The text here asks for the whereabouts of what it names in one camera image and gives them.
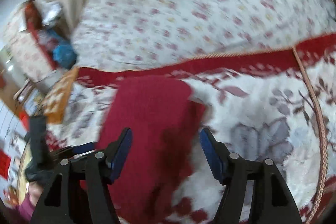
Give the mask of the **person's left hand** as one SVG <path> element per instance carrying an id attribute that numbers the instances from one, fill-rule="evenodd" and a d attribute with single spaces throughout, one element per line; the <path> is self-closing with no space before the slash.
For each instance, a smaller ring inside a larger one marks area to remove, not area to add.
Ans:
<path id="1" fill-rule="evenodd" d="M 28 188 L 29 200 L 33 207 L 36 207 L 41 194 L 43 193 L 43 187 L 40 186 L 37 182 L 30 182 Z"/>

